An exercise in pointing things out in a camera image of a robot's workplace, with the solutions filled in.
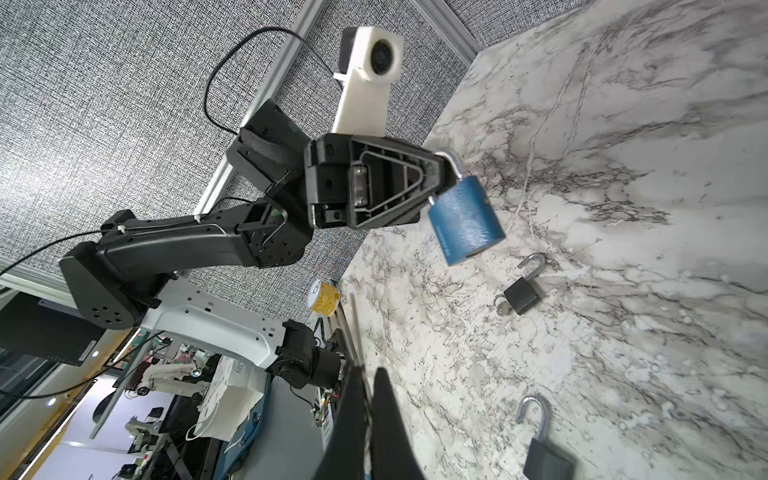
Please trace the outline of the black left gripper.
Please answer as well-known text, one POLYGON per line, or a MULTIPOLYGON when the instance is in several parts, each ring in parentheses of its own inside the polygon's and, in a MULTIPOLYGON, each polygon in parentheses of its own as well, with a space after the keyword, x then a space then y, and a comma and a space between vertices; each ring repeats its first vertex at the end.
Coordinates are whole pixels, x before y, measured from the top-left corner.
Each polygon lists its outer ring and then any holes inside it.
POLYGON ((304 151, 308 221, 314 229, 370 230, 414 223, 446 185, 442 157, 407 142, 328 133, 304 151))

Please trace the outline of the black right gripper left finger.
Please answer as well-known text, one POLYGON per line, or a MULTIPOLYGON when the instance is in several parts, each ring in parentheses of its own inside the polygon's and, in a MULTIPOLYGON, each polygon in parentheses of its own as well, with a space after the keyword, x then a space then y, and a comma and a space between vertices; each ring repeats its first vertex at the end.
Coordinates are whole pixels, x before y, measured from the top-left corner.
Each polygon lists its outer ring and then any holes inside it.
POLYGON ((368 393, 361 366, 348 369, 335 426, 314 479, 365 478, 368 393))

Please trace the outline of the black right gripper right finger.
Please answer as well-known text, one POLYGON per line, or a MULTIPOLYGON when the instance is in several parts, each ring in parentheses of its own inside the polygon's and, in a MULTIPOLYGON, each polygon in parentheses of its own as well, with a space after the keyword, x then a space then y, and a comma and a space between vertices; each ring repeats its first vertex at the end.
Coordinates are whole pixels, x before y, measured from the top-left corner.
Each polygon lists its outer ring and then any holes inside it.
POLYGON ((372 479, 423 479, 411 448, 388 372, 378 368, 374 376, 372 433, 370 442, 372 479))

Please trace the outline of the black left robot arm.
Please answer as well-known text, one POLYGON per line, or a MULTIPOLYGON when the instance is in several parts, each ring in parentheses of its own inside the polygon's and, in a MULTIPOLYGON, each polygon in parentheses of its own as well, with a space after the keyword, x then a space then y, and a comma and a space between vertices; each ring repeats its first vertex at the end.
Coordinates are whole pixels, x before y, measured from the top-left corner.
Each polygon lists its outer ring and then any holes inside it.
POLYGON ((431 197, 456 183, 447 160, 424 148, 361 134, 311 139, 272 101, 239 130, 226 157, 258 199, 161 220, 121 210, 98 240, 63 256, 60 270, 86 320, 112 330, 140 324, 184 270, 295 264, 318 229, 415 223, 431 197))

